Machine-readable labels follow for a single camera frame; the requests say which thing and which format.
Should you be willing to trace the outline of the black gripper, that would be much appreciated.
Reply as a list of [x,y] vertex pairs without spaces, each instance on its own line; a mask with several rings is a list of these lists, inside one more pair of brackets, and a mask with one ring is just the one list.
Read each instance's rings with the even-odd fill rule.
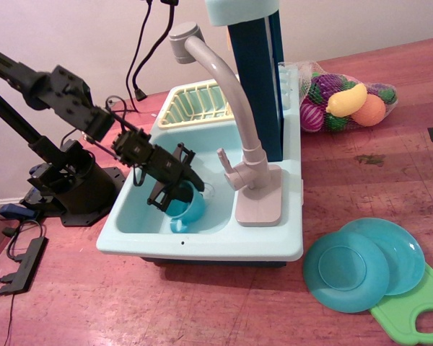
[[186,148],[184,143],[178,143],[172,153],[161,146],[141,144],[140,183],[144,182],[147,175],[157,181],[146,203],[166,212],[174,200],[182,203],[192,201],[191,183],[199,192],[203,192],[204,182],[192,167],[195,156],[196,153]]

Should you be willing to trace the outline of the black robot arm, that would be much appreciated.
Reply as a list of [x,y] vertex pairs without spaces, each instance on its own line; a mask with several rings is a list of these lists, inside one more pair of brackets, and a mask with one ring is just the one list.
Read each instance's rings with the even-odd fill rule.
[[[34,71],[0,53],[0,78],[20,92],[34,110],[52,109],[61,119],[99,144],[115,122],[122,127],[108,153],[123,165],[141,171],[136,186],[145,176],[156,183],[147,198],[165,212],[173,200],[189,202],[195,191],[204,191],[204,182],[192,169],[192,150],[179,143],[173,152],[150,142],[151,136],[121,116],[93,104],[89,87],[62,66],[48,72]],[[64,226],[91,226],[106,216],[124,182],[116,167],[101,168],[94,155],[78,141],[55,146],[39,134],[0,96],[0,118],[28,143],[41,164],[29,179],[35,188],[24,204],[44,216],[56,215]]]

